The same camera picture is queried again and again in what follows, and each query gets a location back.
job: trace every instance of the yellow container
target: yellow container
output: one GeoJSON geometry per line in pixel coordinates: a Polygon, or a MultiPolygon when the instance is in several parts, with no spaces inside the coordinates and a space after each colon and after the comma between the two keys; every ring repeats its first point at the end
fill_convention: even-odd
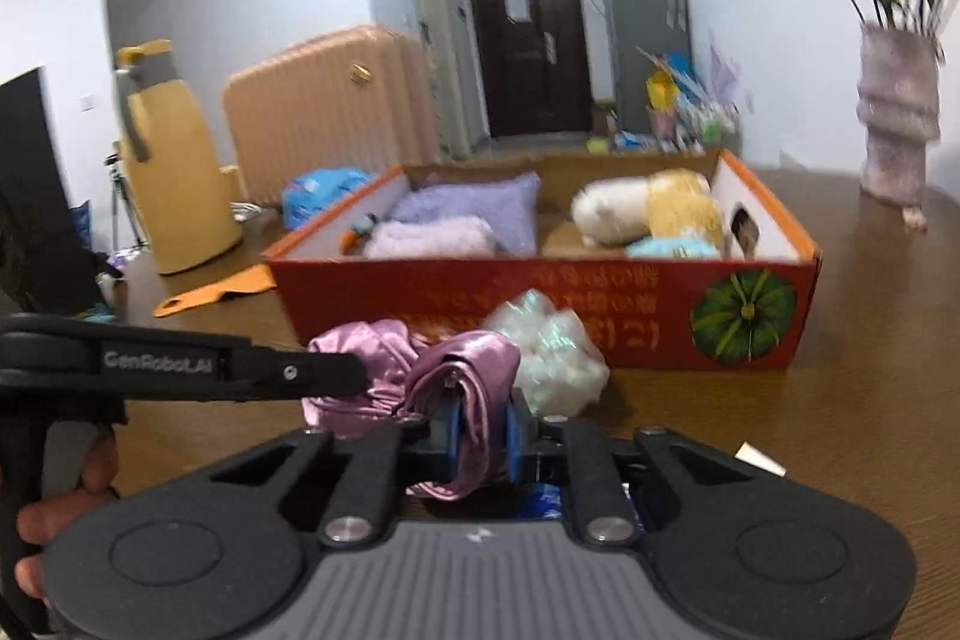
{"type": "Polygon", "coordinates": [[[128,110],[118,148],[157,271],[200,266],[243,238],[200,104],[166,40],[121,49],[117,64],[128,110]]]}
{"type": "Polygon", "coordinates": [[[647,80],[647,95],[653,109],[672,109],[673,102],[680,95],[680,88],[673,81],[673,77],[658,68],[654,76],[647,80]]]}

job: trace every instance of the orange cardboard box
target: orange cardboard box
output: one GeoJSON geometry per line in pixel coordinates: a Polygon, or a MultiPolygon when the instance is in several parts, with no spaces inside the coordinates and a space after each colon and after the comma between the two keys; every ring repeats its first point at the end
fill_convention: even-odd
{"type": "Polygon", "coordinates": [[[800,344],[822,255],[798,220],[730,153],[704,157],[559,154],[395,167],[347,196],[267,253],[302,343],[335,326],[395,317],[414,330],[477,328],[529,289],[576,311],[611,366],[784,369],[800,344]],[[587,183],[683,167],[706,175],[731,225],[746,212],[755,250],[733,242],[723,260],[630,260],[589,250],[570,223],[587,183]],[[341,239],[364,215],[387,218],[430,175],[443,182],[541,177],[539,247],[531,259],[368,261],[341,239]]]}

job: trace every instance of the white plastic bag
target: white plastic bag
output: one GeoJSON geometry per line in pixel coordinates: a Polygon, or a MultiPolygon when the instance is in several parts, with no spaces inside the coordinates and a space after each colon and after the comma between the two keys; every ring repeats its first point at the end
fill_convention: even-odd
{"type": "Polygon", "coordinates": [[[600,401],[610,370],[573,310],[558,313],[539,290],[528,290],[501,305],[483,328],[520,348],[514,386],[535,415],[573,418],[600,401]]]}

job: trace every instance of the metal screw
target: metal screw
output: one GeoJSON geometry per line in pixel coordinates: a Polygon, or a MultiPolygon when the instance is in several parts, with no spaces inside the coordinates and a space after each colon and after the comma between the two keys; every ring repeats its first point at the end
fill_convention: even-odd
{"type": "Polygon", "coordinates": [[[623,542],[634,533],[626,518],[594,518],[587,524],[587,536],[597,542],[623,542]]]}
{"type": "Polygon", "coordinates": [[[373,534],[373,526],[366,518],[344,515],[342,518],[334,518],[326,525],[325,533],[334,542],[358,543],[373,534]]]}

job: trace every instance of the tripod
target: tripod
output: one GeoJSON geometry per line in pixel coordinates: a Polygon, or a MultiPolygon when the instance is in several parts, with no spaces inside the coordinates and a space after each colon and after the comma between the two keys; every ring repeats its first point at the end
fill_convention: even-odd
{"type": "Polygon", "coordinates": [[[127,211],[127,220],[130,220],[131,229],[133,229],[134,244],[132,249],[137,253],[146,250],[147,242],[144,241],[139,229],[136,210],[133,209],[133,201],[131,201],[130,191],[127,188],[127,178],[123,177],[123,172],[120,172],[120,156],[116,153],[109,156],[109,158],[104,161],[104,166],[110,170],[110,181],[113,185],[113,190],[110,194],[110,226],[112,226],[113,252],[118,253],[120,251],[117,239],[117,220],[120,201],[124,204],[124,209],[127,211]]]}

